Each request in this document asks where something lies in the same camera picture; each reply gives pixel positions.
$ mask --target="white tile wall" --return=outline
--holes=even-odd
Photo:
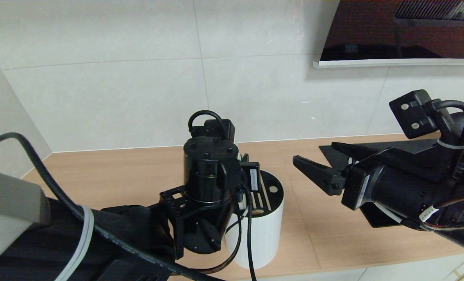
[[[52,153],[0,71],[0,135],[8,132],[25,135],[41,158]],[[0,142],[0,173],[20,178],[31,168],[31,162],[16,140]]]
[[[53,151],[184,144],[190,115],[207,108],[199,59],[4,73]]]
[[[339,0],[196,0],[202,57],[322,53]]]
[[[392,66],[367,133],[401,133],[388,103],[417,89],[432,99],[464,101],[464,66]]]
[[[313,69],[337,4],[0,1],[0,66],[54,151],[182,144],[208,106],[264,141],[400,133],[387,103],[414,89],[464,100],[464,66]]]
[[[322,272],[297,276],[281,276],[262,278],[261,281],[359,281],[366,269],[341,270],[338,272]]]
[[[359,281],[455,281],[452,272],[462,263],[464,263],[464,254],[413,263],[369,267]]]
[[[240,142],[364,135],[388,68],[314,69],[310,55],[203,59],[209,108]]]
[[[197,57],[192,1],[0,1],[2,69]]]

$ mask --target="sticker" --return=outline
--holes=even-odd
[[[256,169],[250,170],[251,176],[251,190],[258,191],[258,173]]]
[[[364,182],[362,183],[362,187],[360,188],[360,194],[359,194],[359,199],[357,200],[357,204],[355,205],[356,208],[360,207],[361,203],[362,203],[362,199],[364,199],[364,193],[366,193],[366,189],[368,188],[368,183],[369,183],[369,177],[371,175],[368,174],[365,178],[364,178]]]

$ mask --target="wooden countertop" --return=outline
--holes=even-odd
[[[328,165],[318,146],[331,142],[402,140],[407,139],[403,135],[373,135],[239,144],[241,153],[248,153],[252,161],[260,162],[262,169],[281,181],[286,194],[279,250],[270,264],[256,270],[257,277],[347,270],[464,253],[463,248],[434,233],[403,226],[371,228],[360,211],[343,206],[340,196],[327,196],[291,162],[293,155],[302,155]],[[158,201],[159,192],[182,184],[181,146],[54,153],[45,164],[76,203],[96,209],[148,206]],[[53,197],[36,171],[24,179],[39,183],[46,195]],[[186,251],[178,262],[188,267],[212,267],[227,256],[226,249],[210,255]],[[222,279],[250,277],[248,270],[235,263],[214,275]]]

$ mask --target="black cylindrical motor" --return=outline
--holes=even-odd
[[[232,215],[232,195],[241,183],[238,154],[235,144],[220,137],[193,137],[184,145],[183,212],[202,210],[184,221],[184,246],[195,253],[220,249]]]

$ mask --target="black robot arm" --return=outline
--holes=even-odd
[[[207,120],[204,126],[194,126],[193,120],[200,115],[214,119]],[[68,280],[163,281],[171,275],[219,280],[207,274],[226,267],[239,250],[239,215],[244,211],[239,203],[246,200],[251,185],[244,175],[251,169],[260,172],[259,163],[248,162],[247,156],[241,158],[234,144],[234,131],[230,120],[221,119],[214,112],[202,110],[193,114],[189,119],[192,138],[183,151],[183,185],[161,192],[159,202],[152,206],[92,210],[96,231],[86,255]],[[58,200],[48,198],[43,203],[50,217],[46,224],[36,224],[23,232],[0,255],[0,280],[54,280],[82,237],[84,213],[55,182],[23,135],[0,135],[0,142],[5,139],[21,143]],[[238,216],[239,239],[227,260],[210,269],[188,269],[175,263],[183,257],[184,248],[198,254],[219,251],[234,213]]]
[[[355,162],[338,170],[299,155],[293,164],[326,194],[340,195],[352,210],[374,203],[398,224],[434,231],[464,247],[464,103],[432,100],[424,90],[390,102],[409,139],[440,130],[429,149],[408,153],[400,149],[370,149],[332,143]],[[446,108],[462,110],[449,114]]]

